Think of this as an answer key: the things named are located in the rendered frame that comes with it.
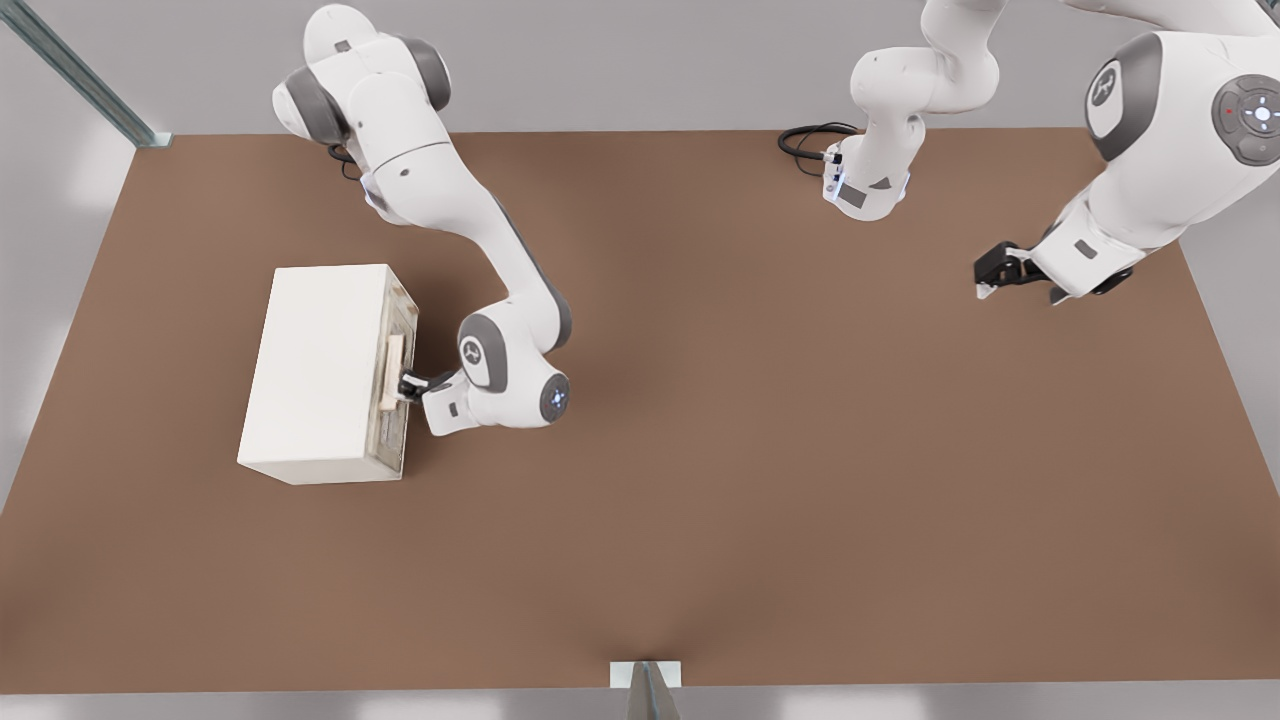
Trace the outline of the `pale oven door handle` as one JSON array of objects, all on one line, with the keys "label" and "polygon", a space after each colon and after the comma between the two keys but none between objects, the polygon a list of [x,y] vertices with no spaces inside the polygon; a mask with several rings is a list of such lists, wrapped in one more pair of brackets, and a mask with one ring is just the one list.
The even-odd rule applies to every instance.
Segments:
[{"label": "pale oven door handle", "polygon": [[385,361],[381,374],[381,389],[378,400],[379,413],[392,413],[402,402],[399,382],[404,369],[404,336],[389,334],[385,343]]}]

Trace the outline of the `oven door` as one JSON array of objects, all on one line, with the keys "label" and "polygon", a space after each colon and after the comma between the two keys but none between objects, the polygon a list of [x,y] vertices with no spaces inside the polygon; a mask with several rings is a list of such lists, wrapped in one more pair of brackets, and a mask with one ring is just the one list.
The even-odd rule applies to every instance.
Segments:
[{"label": "oven door", "polygon": [[408,404],[402,401],[392,413],[379,413],[378,400],[381,389],[381,374],[385,361],[385,343],[389,334],[404,336],[404,369],[413,364],[413,354],[419,325],[419,306],[410,297],[394,272],[387,266],[387,288],[381,307],[381,325],[379,333],[380,348],[378,352],[378,373],[375,375],[372,425],[370,434],[370,448],[374,456],[388,468],[402,473],[404,461],[404,443],[410,419]]}]

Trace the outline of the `white oven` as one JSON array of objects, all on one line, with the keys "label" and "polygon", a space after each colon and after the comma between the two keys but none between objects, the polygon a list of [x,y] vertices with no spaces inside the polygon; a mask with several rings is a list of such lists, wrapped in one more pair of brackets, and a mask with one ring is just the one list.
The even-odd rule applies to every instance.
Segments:
[{"label": "white oven", "polygon": [[275,270],[239,465],[291,486],[402,477],[370,448],[387,266]]}]

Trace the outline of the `silver frame post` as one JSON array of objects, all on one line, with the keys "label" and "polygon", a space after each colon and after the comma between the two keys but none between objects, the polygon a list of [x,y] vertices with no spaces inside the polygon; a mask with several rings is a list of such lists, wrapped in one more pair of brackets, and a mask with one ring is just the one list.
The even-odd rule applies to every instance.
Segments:
[{"label": "silver frame post", "polygon": [[682,683],[680,661],[612,661],[611,689],[628,691],[623,720],[681,720],[672,696]]},{"label": "silver frame post", "polygon": [[0,0],[0,20],[134,147],[172,145],[172,133],[152,129],[26,0]]}]

